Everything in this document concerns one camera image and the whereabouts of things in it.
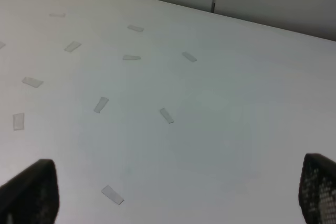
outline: white desk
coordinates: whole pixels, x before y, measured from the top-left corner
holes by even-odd
[[[304,223],[303,157],[336,159],[334,42],[155,0],[0,0],[0,41],[0,184],[52,158],[59,224]]]

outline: black mesh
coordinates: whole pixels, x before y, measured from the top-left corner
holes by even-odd
[[[0,224],[52,224],[59,208],[53,161],[41,159],[0,187]]]
[[[321,154],[304,157],[299,204],[307,224],[336,224],[336,163]]]

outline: white table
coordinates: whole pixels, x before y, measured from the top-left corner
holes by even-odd
[[[334,42],[155,0],[0,0],[0,41],[0,184],[52,158],[59,224],[304,223],[303,157],[336,159]]]

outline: tape piece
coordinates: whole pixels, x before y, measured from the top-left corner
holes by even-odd
[[[25,113],[13,115],[13,130],[20,131],[25,129]]]
[[[123,60],[140,60],[140,56],[133,56],[133,55],[124,55],[122,57]]]
[[[22,82],[24,83],[24,84],[27,84],[27,85],[29,85],[29,86],[32,86],[32,87],[34,87],[34,88],[38,88],[38,87],[40,87],[41,85],[42,85],[42,81],[40,81],[40,80],[36,80],[36,79],[34,79],[34,78],[31,78],[31,77],[25,77],[23,80],[22,80]]]
[[[169,115],[165,108],[160,109],[161,115],[167,120],[168,123],[173,123],[173,118]]]
[[[80,47],[82,44],[76,41],[71,42],[69,46],[67,46],[64,51],[73,52],[76,48]]]
[[[107,99],[106,97],[101,97],[94,111],[96,113],[100,113],[100,111],[105,107],[108,101],[109,99]]]
[[[197,61],[197,59],[194,56],[192,56],[191,54],[189,54],[188,52],[183,52],[182,55],[191,62]]]
[[[58,17],[58,18],[65,18],[65,13],[50,13],[50,17]]]
[[[131,29],[131,30],[134,30],[134,31],[139,31],[139,32],[142,32],[144,30],[144,28],[142,28],[142,27],[133,26],[133,25],[129,25],[127,28]]]
[[[124,202],[124,199],[119,194],[117,194],[109,185],[104,187],[101,192],[118,205]]]
[[[0,49],[3,48],[6,44],[0,41]]]

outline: table surface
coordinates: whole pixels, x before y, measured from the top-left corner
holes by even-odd
[[[336,159],[334,42],[155,0],[0,0],[0,41],[0,184],[52,158],[59,224],[304,223],[303,157]]]

